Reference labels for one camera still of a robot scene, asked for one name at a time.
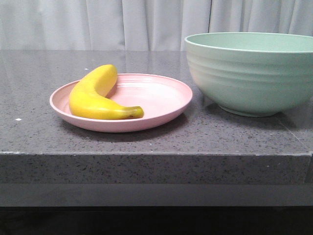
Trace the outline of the yellow banana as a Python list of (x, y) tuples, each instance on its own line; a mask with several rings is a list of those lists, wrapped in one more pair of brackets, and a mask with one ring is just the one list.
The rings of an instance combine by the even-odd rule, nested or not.
[(117, 83), (114, 65), (101, 65), (84, 76), (69, 95), (69, 108), (73, 115), (91, 119), (120, 120), (142, 118), (140, 106), (122, 106), (106, 98)]

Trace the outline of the pink plate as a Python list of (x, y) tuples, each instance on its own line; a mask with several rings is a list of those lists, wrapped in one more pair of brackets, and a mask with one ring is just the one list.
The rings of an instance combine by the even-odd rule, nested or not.
[(106, 133), (125, 133), (158, 127), (182, 114), (190, 103), (193, 92), (185, 83), (154, 74), (119, 74), (109, 98), (124, 106), (140, 106), (144, 117), (126, 120), (97, 120), (77, 117), (69, 109), (69, 94), (76, 82), (54, 91), (50, 105), (64, 121), (87, 130)]

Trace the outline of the green bowl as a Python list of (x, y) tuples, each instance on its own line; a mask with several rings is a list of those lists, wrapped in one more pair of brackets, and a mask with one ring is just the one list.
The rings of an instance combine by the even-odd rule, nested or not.
[(187, 36), (185, 49), (196, 86), (228, 112), (266, 117), (313, 95), (311, 36), (203, 33)]

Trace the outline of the white curtain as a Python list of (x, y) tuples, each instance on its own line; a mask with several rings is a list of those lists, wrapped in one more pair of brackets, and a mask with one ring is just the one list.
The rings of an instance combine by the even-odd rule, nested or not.
[(1, 49), (184, 50), (208, 32), (313, 33), (310, 0), (3, 0)]

